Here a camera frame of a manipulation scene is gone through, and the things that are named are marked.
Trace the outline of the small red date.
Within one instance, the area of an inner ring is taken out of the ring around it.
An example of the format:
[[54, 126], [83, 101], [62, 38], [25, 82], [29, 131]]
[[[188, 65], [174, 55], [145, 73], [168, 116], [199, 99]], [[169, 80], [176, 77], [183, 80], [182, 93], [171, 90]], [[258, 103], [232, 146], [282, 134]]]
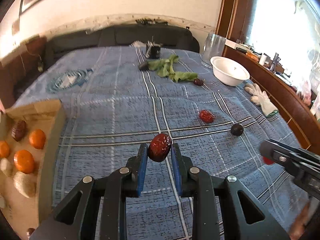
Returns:
[[205, 123], [212, 123], [215, 119], [215, 116], [208, 110], [201, 110], [199, 113], [199, 118]]

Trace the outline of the wooden sideboard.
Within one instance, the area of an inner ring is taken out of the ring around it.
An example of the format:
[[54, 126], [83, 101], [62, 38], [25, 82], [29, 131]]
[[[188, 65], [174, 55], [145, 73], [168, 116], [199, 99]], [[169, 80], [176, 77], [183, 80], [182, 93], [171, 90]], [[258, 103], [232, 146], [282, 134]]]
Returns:
[[[231, 41], [244, 38], [247, 30], [250, 0], [222, 0], [216, 33]], [[302, 148], [319, 154], [319, 122], [303, 100], [275, 74], [236, 49], [225, 46], [223, 56], [241, 63], [257, 83], [271, 97]]]

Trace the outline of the small black adapter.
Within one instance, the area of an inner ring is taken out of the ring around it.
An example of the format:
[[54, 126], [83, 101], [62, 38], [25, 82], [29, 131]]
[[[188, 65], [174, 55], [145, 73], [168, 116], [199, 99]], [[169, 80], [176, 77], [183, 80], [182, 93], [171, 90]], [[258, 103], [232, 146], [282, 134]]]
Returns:
[[148, 61], [143, 61], [142, 63], [140, 63], [140, 64], [138, 65], [138, 69], [139, 69], [140, 71], [146, 71], [146, 70], [148, 70], [148, 69], [149, 69], [149, 62], [148, 62]]

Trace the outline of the red tomato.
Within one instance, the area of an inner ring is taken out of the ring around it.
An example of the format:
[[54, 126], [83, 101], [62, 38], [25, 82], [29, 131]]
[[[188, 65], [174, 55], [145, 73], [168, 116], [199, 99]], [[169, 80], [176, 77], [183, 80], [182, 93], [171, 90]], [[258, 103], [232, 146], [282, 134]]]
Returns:
[[274, 161], [272, 159], [269, 159], [268, 157], [266, 156], [263, 156], [263, 161], [266, 165], [272, 165], [274, 164]]

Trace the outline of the small orange mandarin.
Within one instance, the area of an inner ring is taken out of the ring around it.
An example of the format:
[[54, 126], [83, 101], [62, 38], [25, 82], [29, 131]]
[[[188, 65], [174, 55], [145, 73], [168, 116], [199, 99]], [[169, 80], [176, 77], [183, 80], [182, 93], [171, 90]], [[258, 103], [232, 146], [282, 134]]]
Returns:
[[42, 150], [46, 143], [46, 134], [41, 129], [35, 129], [29, 134], [29, 143], [33, 148]]

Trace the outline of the cardboard box tray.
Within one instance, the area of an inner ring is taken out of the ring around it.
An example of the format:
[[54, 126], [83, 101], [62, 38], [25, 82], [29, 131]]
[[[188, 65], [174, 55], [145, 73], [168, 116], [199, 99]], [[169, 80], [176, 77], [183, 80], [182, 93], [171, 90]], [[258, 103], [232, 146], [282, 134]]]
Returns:
[[55, 161], [65, 112], [58, 99], [1, 113], [1, 225], [28, 239], [52, 210]]

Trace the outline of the blue plaid tablecloth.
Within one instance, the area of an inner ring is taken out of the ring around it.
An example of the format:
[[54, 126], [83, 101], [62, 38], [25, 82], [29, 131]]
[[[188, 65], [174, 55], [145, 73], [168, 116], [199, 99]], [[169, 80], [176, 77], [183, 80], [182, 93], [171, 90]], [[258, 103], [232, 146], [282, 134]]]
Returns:
[[[281, 165], [266, 165], [260, 144], [269, 139], [299, 148], [286, 121], [265, 117], [250, 101], [246, 80], [227, 87], [206, 67], [199, 54], [164, 51], [179, 57], [175, 71], [195, 72], [202, 86], [171, 81], [155, 71], [140, 71], [144, 56], [136, 47], [76, 50], [59, 59], [16, 101], [21, 106], [58, 99], [66, 111], [55, 161], [57, 206], [85, 176], [100, 179], [124, 167], [140, 145], [164, 133], [194, 166], [219, 178], [235, 176], [287, 232], [308, 194]], [[215, 119], [199, 118], [208, 110]], [[241, 136], [231, 126], [244, 127]], [[193, 198], [179, 196], [171, 150], [160, 163], [148, 157], [143, 189], [126, 199], [126, 239], [193, 239]]]

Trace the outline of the black device with antenna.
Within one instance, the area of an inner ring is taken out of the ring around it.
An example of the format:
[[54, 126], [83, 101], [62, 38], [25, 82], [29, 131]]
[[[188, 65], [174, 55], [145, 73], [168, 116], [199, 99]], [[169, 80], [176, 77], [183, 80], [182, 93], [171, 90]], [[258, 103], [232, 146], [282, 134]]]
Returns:
[[146, 43], [145, 56], [147, 59], [157, 60], [160, 58], [162, 44], [155, 43], [153, 36], [151, 41]]

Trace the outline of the large wrinkled red date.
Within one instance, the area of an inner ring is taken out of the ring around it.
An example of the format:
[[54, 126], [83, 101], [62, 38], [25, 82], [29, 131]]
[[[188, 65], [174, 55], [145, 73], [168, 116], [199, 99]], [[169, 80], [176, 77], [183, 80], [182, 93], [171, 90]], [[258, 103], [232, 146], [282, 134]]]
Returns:
[[11, 136], [16, 142], [19, 142], [25, 137], [26, 132], [26, 122], [24, 120], [18, 120], [12, 128]]

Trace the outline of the black leather sofa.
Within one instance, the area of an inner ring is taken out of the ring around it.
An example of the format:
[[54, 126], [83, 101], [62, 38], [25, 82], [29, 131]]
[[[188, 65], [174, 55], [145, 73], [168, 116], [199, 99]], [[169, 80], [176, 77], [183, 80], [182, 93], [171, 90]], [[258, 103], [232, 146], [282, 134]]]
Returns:
[[191, 31], [171, 25], [124, 24], [100, 30], [81, 30], [52, 38], [46, 44], [45, 63], [52, 66], [58, 59], [77, 49], [129, 46], [135, 41], [154, 41], [165, 48], [198, 53], [199, 42]]

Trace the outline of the white work glove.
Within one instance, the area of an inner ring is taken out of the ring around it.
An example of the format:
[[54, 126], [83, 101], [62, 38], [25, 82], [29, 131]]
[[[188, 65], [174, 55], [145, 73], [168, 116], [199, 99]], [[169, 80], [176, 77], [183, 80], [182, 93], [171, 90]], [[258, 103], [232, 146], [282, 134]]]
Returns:
[[271, 102], [267, 93], [254, 83], [246, 83], [245, 91], [251, 95], [250, 101], [256, 106], [260, 106], [265, 117], [272, 117], [278, 113], [277, 107]]

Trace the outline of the dark plum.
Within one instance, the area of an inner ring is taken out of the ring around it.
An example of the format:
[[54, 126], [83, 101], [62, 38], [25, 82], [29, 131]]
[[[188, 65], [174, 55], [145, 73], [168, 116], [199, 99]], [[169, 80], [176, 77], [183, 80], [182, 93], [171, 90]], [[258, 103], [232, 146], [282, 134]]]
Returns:
[[244, 127], [240, 123], [233, 124], [231, 126], [231, 134], [234, 136], [241, 136], [244, 132]]

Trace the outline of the white bowl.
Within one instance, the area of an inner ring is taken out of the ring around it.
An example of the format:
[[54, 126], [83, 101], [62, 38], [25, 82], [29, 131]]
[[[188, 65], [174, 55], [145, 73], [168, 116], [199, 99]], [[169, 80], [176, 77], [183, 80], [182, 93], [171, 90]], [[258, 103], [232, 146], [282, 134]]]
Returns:
[[247, 69], [232, 59], [214, 56], [210, 62], [214, 76], [225, 85], [235, 87], [250, 78]]

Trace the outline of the far dark red date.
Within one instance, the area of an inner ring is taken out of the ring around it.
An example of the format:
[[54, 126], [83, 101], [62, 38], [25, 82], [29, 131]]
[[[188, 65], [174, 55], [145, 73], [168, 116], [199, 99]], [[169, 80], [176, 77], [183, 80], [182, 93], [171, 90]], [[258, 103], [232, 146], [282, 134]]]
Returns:
[[203, 85], [203, 81], [199, 78], [194, 79], [193, 83], [197, 86], [202, 86]]

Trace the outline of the large orange mandarin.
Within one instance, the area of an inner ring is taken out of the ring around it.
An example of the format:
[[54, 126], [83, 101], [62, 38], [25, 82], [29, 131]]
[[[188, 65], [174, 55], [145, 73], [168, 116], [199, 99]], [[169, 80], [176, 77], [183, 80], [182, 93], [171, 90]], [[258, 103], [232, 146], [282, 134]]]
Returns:
[[20, 150], [14, 154], [14, 164], [18, 171], [25, 174], [33, 173], [35, 169], [33, 155], [27, 150]]

